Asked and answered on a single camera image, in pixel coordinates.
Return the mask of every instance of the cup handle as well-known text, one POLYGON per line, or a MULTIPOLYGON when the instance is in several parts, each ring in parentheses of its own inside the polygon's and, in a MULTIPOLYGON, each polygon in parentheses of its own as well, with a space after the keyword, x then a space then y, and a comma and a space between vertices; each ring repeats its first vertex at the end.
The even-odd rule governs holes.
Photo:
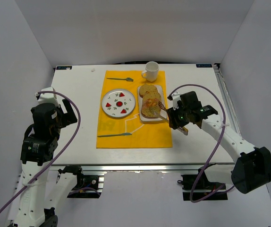
POLYGON ((145 74, 146 72, 147 72, 146 70, 142 72, 142 77, 145 78, 145 79, 147 78, 147 77, 144 76, 144 74, 145 74))

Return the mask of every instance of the white plate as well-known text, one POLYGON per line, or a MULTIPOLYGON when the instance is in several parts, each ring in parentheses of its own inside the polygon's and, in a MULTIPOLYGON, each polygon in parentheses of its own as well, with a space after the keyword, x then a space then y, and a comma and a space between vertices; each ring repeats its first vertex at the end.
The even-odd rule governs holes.
MULTIPOLYGON (((156 88, 158 89, 158 92, 160 93, 161 95, 161 98, 162 98, 162 103, 165 105, 165 100, 164 100, 164 94, 163 94, 163 89, 160 85, 155 85, 156 88)), ((141 121, 143 122, 158 122, 158 121, 162 121, 161 118, 147 118, 147 117, 144 117, 141 113, 141 110, 142 110, 142 103, 143 103, 143 98, 140 97, 140 88, 141 86, 139 86, 137 88, 137 97, 138 97, 138 100, 139 100, 139 109, 140 109, 140 119, 141 121)), ((161 113, 160 115, 164 118, 167 118, 167 112, 164 111, 164 110, 161 110, 161 113)))
POLYGON ((114 89, 104 95, 101 105, 108 116, 121 118, 131 114, 136 106, 136 99, 130 91, 114 89))

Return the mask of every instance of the white table surface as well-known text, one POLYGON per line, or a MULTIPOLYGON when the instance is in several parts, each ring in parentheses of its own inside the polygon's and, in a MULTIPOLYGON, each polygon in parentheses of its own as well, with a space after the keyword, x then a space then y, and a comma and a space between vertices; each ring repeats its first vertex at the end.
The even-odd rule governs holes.
MULTIPOLYGON (((193 124, 186 126, 189 129, 188 136, 172 130, 172 148, 96 149, 97 123, 105 72, 144 70, 144 68, 144 65, 89 65, 55 71, 52 86, 75 102, 82 120, 77 136, 54 164, 190 164, 204 163, 207 160, 216 141, 193 124)), ((197 68, 195 64, 161 64, 160 70, 166 74, 167 95, 182 84, 200 84, 212 90, 223 103, 213 68, 197 68)), ((203 106, 211 105, 222 115, 217 101, 207 91, 198 87, 185 87, 179 90, 180 93, 189 91, 197 93, 203 106)), ((76 124, 61 130, 55 154, 67 143, 75 128, 76 124)), ((212 162, 227 163, 232 162, 232 159, 222 147, 219 147, 212 162)))

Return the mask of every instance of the rectangular plate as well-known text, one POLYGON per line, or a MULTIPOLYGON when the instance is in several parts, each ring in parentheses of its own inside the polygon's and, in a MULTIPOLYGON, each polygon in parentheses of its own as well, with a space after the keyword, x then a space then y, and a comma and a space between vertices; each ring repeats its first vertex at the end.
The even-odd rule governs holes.
MULTIPOLYGON (((165 105, 165 100, 164 100, 164 94, 163 94, 163 89, 160 85, 155 85, 156 88, 158 89, 158 92, 160 93, 161 95, 161 98, 162 98, 162 103, 165 105)), ((142 110, 142 103, 143 103, 143 98, 140 97, 140 87, 139 86, 137 88, 137 98, 138 98, 138 101, 139 101, 139 110, 140 110, 140 119, 141 121, 143 122, 158 122, 158 121, 162 121, 161 118, 147 118, 147 117, 144 117, 141 113, 141 110, 142 110)), ((167 118, 167 112, 164 111, 164 110, 161 110, 161 113, 160 115, 164 118, 167 118)))

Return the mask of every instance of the white cup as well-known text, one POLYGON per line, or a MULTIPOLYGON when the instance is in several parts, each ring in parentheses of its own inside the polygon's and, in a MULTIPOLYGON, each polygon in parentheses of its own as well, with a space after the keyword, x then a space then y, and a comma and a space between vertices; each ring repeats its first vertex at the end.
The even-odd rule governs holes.
POLYGON ((146 70, 142 72, 142 77, 150 82, 154 82, 158 77, 159 64, 154 61, 150 61, 146 64, 145 69, 146 70))

